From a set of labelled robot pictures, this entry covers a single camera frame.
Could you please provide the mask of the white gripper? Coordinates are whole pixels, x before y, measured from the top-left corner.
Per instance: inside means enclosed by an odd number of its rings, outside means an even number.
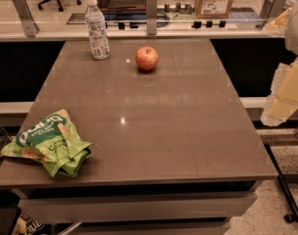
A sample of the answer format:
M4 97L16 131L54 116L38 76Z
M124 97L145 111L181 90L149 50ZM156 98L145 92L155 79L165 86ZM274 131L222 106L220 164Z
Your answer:
M298 55L298 1L267 23L263 31L274 37L283 37L285 34L286 49ZM280 63L275 70L271 94L267 97L261 122L266 126L278 126L297 110L298 58L290 65Z

